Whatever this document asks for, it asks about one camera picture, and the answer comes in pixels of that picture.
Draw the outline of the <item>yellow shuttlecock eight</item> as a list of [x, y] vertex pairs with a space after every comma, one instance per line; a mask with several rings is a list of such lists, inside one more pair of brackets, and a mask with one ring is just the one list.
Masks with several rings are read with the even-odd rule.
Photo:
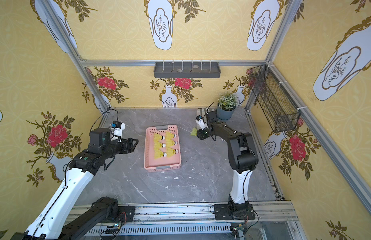
[[191, 136], [197, 136], [197, 129], [196, 128], [192, 128], [192, 130], [190, 132], [190, 135]]

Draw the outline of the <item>yellow shuttlecock one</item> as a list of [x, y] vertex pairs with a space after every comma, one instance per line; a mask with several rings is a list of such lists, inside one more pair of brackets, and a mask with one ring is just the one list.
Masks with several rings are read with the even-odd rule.
[[157, 134], [157, 133], [154, 134], [154, 140], [157, 141], [157, 142], [164, 141], [165, 139], [166, 139], [165, 136], [162, 136], [162, 135]]

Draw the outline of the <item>yellow shuttlecock four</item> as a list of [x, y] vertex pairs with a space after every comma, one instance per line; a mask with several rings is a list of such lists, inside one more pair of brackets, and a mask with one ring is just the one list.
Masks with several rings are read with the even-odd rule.
[[166, 148], [166, 144], [154, 141], [154, 150], [155, 149], [160, 149], [162, 152], [164, 152], [165, 148]]

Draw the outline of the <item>yellow shuttlecock six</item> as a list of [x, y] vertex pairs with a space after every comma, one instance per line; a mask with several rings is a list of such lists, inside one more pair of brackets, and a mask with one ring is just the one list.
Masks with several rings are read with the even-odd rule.
[[155, 154], [154, 154], [155, 160], [166, 157], [166, 156], [167, 156], [167, 153], [162, 152], [160, 149], [155, 149]]

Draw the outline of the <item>pink plastic storage basket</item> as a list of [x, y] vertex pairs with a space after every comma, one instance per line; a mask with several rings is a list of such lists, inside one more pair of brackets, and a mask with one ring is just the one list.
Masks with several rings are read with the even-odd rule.
[[146, 129], [144, 169], [148, 172], [176, 170], [181, 167], [178, 126]]

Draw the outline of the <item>yellow shuttlecock two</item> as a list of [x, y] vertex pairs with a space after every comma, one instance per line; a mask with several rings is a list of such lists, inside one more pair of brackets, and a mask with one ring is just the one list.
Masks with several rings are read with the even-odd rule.
[[177, 135], [171, 132], [166, 132], [165, 133], [165, 139], [166, 140], [174, 140], [177, 138]]

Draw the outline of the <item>yellow shuttlecock three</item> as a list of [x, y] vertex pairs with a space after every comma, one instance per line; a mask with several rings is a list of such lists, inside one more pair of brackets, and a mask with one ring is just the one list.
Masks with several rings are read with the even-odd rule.
[[172, 140], [172, 139], [166, 139], [166, 147], [173, 147], [177, 144], [176, 141]]

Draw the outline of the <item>yellow shuttlecock five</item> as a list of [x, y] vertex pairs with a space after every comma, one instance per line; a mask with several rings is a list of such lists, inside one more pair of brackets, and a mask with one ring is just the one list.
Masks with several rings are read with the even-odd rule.
[[175, 150], [175, 149], [172, 149], [172, 148], [166, 148], [165, 157], [171, 158], [172, 156], [174, 156], [177, 153], [178, 153], [178, 150]]

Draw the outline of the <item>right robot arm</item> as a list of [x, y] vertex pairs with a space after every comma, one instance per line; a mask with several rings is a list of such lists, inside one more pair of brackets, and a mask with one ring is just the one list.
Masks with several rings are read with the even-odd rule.
[[249, 180], [256, 169], [259, 156], [255, 151], [251, 133], [242, 133], [229, 127], [227, 123], [218, 120], [217, 111], [210, 111], [204, 116], [195, 118], [199, 129], [196, 136], [200, 140], [220, 137], [227, 145], [230, 167], [233, 170], [232, 188], [228, 195], [228, 203], [213, 206], [216, 220], [254, 220], [255, 214], [249, 203]]

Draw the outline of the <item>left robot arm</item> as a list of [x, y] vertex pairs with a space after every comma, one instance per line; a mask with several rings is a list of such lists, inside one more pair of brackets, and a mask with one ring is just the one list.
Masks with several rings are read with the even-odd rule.
[[72, 222], [65, 221], [74, 204], [88, 183], [100, 168], [107, 169], [108, 159], [116, 155], [133, 153], [139, 141], [117, 137], [112, 140], [111, 130], [98, 128], [90, 131], [87, 149], [79, 152], [67, 165], [64, 179], [46, 207], [23, 233], [14, 233], [14, 240], [78, 240], [96, 224], [105, 219], [126, 218], [121, 212], [118, 201], [102, 197], [91, 208]]

